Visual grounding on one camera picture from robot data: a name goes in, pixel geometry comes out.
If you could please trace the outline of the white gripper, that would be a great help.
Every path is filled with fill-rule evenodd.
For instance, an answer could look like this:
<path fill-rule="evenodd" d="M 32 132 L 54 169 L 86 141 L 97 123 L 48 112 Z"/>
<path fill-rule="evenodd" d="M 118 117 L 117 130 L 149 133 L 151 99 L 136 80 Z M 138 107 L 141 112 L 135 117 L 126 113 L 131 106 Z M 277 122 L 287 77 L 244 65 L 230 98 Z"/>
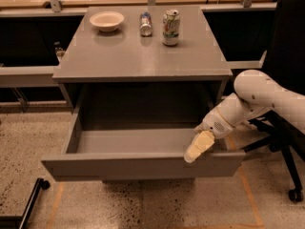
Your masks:
<path fill-rule="evenodd" d="M 225 137 L 234 130 L 236 114 L 226 107 L 214 107 L 194 128 L 197 134 L 184 154 L 184 160 L 194 162 L 201 154 L 214 145 L 214 138 Z"/>

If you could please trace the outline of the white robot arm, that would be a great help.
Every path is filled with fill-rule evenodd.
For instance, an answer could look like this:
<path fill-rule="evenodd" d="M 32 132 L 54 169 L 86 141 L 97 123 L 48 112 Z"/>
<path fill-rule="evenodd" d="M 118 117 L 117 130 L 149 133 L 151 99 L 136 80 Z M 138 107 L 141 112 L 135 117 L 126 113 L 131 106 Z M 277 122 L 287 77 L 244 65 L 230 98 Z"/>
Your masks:
<path fill-rule="evenodd" d="M 274 111 L 305 134 L 305 96 L 287 90 L 259 70 L 246 70 L 234 80 L 234 92 L 213 107 L 194 129 L 196 135 L 184 154 L 194 162 L 244 120 Z"/>

